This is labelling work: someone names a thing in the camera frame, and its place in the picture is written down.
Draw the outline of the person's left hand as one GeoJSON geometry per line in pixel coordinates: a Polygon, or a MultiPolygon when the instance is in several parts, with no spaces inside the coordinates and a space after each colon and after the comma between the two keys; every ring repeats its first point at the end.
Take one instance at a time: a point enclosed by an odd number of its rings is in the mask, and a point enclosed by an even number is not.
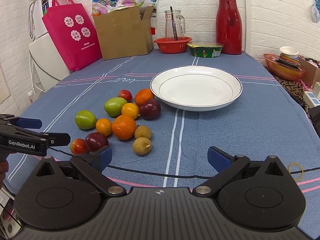
{"type": "Polygon", "coordinates": [[[5,179],[5,175],[9,170],[9,164],[7,160],[0,162],[0,189],[3,186],[3,181],[5,179]]]}

